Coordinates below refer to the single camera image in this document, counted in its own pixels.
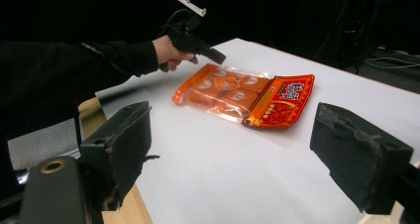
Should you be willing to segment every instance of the black jacket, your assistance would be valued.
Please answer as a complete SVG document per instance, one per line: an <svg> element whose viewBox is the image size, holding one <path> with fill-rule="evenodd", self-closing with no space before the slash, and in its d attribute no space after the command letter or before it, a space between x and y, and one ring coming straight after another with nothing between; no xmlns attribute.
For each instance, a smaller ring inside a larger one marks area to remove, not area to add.
<svg viewBox="0 0 420 224"><path fill-rule="evenodd" d="M0 42L0 192L8 183L7 135L35 116L158 70L152 42L127 45Z"/></svg>

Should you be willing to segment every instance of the snack package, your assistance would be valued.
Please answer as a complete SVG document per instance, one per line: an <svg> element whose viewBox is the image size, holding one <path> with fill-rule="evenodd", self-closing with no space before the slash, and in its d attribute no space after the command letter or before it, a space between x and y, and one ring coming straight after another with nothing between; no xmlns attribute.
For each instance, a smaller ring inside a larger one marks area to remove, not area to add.
<svg viewBox="0 0 420 224"><path fill-rule="evenodd" d="M275 76L206 64L172 96L211 114L255 128L290 127L311 94L314 75Z"/></svg>

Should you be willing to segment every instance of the transparent plastic packaging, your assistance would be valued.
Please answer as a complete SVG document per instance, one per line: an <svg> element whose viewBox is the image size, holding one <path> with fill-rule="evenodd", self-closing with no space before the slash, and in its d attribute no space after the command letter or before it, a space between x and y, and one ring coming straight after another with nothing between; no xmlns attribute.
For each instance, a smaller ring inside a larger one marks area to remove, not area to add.
<svg viewBox="0 0 420 224"><path fill-rule="evenodd" d="M271 77L208 63L178 87L172 101L251 127L289 127L299 118L314 79L312 74Z"/></svg>

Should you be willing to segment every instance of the food item in package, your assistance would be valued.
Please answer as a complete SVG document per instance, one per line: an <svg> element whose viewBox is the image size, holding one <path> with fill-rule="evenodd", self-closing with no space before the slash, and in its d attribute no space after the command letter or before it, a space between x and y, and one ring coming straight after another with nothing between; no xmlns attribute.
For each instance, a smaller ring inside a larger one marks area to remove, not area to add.
<svg viewBox="0 0 420 224"><path fill-rule="evenodd" d="M314 79L312 74L270 78L208 63L179 86L172 101L250 127L289 127L302 113Z"/></svg>

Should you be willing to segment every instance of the floor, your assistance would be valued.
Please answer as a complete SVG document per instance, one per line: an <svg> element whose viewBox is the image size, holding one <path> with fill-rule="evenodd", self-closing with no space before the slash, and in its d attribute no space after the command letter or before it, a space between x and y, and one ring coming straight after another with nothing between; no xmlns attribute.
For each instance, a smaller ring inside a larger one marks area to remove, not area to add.
<svg viewBox="0 0 420 224"><path fill-rule="evenodd" d="M343 70L420 94L420 56L375 50L359 68Z"/></svg>

